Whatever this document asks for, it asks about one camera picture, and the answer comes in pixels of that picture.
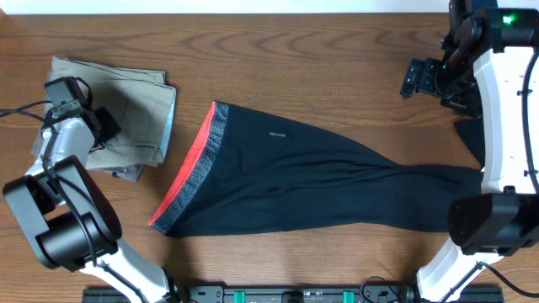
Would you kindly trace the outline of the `black leggings red waistband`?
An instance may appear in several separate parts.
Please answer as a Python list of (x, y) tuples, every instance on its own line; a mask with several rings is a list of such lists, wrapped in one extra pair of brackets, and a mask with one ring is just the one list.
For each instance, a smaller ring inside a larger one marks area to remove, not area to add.
[(213, 102), (150, 220), (168, 237), (370, 223), (444, 232), (453, 201), (479, 195), (477, 169), (404, 166), (344, 136)]

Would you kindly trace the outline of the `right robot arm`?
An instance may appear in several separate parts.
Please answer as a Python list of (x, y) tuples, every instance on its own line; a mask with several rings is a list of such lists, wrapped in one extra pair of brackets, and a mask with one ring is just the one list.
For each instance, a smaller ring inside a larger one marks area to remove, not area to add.
[(538, 241), (538, 12), (451, 0), (440, 60), (413, 60), (401, 94), (437, 97), (483, 123), (481, 193), (449, 211), (449, 238), (398, 302), (500, 302), (473, 280)]

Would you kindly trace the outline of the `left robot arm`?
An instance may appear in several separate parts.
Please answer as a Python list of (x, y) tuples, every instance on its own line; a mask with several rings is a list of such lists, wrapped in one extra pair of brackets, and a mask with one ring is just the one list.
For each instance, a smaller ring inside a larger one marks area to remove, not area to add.
[(83, 110), (41, 117), (43, 146), (3, 197), (38, 260), (102, 279), (129, 302), (178, 302), (165, 270), (122, 238), (118, 216), (85, 168), (96, 142)]

